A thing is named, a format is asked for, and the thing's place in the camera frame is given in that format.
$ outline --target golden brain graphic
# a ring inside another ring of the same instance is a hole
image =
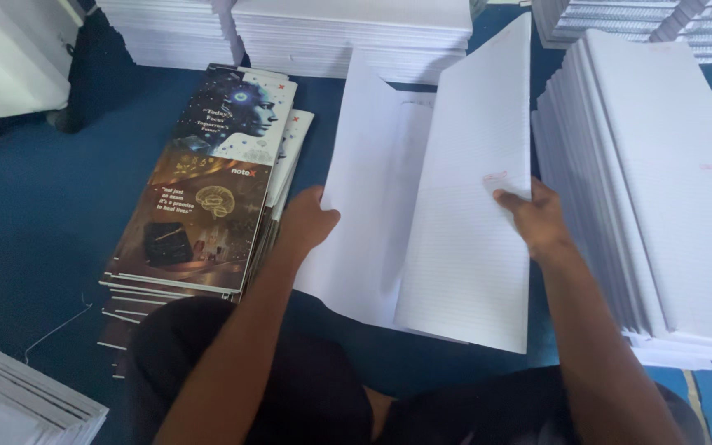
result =
[[[232,196],[232,192],[218,185],[211,185],[197,192],[197,202],[202,204],[205,210],[213,213],[213,219],[227,216],[235,209],[235,197]]]

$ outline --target notebook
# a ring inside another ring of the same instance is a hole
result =
[[[295,289],[367,324],[526,351],[529,253],[491,193],[531,194],[531,24],[444,70],[437,94],[395,91],[354,50],[321,202],[342,217]]]

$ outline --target human hand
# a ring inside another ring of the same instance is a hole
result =
[[[303,259],[328,237],[340,221],[340,213],[321,210],[322,196],[323,187],[314,185],[293,198],[282,216],[277,246]]]
[[[515,227],[533,260],[540,260],[557,248],[574,245],[562,218],[559,195],[536,177],[532,177],[531,202],[501,188],[494,190],[494,199],[513,213]]]

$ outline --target leg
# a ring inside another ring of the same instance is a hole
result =
[[[703,445],[687,402],[658,386],[689,445]],[[579,443],[559,367],[523,370],[392,405],[380,443]]]
[[[139,326],[126,379],[136,443],[152,443],[183,382],[234,308],[219,298],[184,298]],[[368,443],[371,415],[341,347],[282,330],[247,443]]]

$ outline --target blue carpet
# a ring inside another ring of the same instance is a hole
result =
[[[525,10],[490,7],[475,23],[470,50]],[[0,138],[0,349],[22,359],[30,344],[84,308],[83,294],[94,308],[34,348],[30,364],[112,408],[96,443],[127,443],[122,382],[111,378],[112,352],[96,345],[104,324],[97,312],[107,298],[97,280],[201,73],[133,65],[100,12],[79,42],[72,100],[84,129],[64,135],[40,115],[20,116],[9,119],[10,131]],[[563,54],[544,50],[534,37],[532,106]],[[712,66],[704,71],[712,86]],[[341,79],[293,80],[296,107],[316,118],[291,194],[326,179],[344,87]],[[291,298],[285,323],[340,342],[366,385],[398,397],[557,360],[534,267],[526,356],[364,326],[301,293]],[[686,395],[679,370],[648,371]],[[697,379],[712,428],[712,372]]]

